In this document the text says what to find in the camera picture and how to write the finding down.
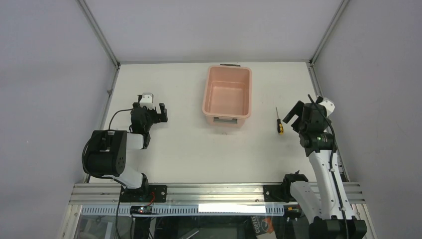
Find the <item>yellow black screwdriver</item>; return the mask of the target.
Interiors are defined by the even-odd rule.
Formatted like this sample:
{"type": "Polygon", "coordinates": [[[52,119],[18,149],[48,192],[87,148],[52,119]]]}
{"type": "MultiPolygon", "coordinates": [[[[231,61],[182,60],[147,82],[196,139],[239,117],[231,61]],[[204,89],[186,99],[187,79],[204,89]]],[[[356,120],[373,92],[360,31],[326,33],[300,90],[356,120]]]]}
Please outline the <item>yellow black screwdriver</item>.
{"type": "Polygon", "coordinates": [[[284,128],[282,125],[282,121],[279,118],[278,108],[276,107],[276,115],[277,115],[277,131],[279,135],[282,135],[284,133],[284,128]]]}

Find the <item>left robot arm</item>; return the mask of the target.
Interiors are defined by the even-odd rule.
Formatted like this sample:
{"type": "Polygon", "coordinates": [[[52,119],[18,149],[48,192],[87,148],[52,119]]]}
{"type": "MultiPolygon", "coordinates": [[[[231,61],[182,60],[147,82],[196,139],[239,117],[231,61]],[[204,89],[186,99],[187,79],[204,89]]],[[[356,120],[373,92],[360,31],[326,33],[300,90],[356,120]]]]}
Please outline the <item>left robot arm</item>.
{"type": "Polygon", "coordinates": [[[85,173],[98,179],[111,179],[119,183],[124,191],[146,197],[152,194],[147,176],[126,165],[129,150],[148,148],[153,125],[168,121],[164,103],[154,105],[154,95],[143,93],[132,107],[128,129],[94,130],[82,151],[82,167],[85,173]]]}

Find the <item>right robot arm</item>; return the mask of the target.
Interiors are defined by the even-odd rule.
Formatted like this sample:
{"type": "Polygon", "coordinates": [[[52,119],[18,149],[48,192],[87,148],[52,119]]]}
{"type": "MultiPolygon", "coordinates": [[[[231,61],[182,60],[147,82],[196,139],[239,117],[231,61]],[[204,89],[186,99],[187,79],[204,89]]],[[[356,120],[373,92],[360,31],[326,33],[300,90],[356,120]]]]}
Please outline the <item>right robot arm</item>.
{"type": "Polygon", "coordinates": [[[298,101],[283,119],[297,119],[292,128],[298,133],[319,191],[311,191],[309,182],[300,173],[287,174],[284,187],[302,208],[309,222],[311,239],[362,239],[367,233],[364,220],[356,218],[339,172],[336,135],[328,118],[334,103],[321,96],[310,102],[298,101]]]}

